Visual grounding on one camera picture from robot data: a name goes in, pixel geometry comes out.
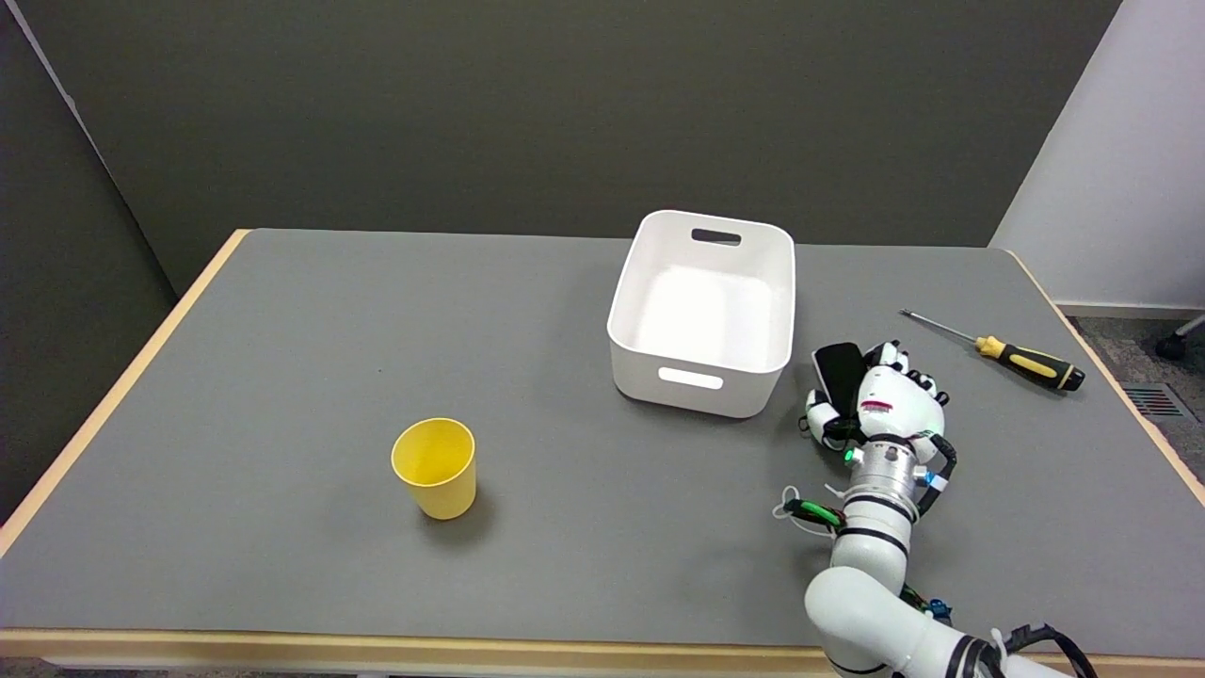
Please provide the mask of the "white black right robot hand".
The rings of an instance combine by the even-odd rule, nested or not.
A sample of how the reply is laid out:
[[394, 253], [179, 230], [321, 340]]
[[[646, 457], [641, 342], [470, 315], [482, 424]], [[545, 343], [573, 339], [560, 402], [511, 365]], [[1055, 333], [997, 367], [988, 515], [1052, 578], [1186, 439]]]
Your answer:
[[950, 395], [931, 375], [912, 369], [899, 340], [862, 352], [858, 344], [825, 344], [811, 353], [819, 381], [805, 397], [800, 428], [827, 449], [844, 452], [892, 435], [925, 462], [937, 455], [934, 435], [946, 437]]

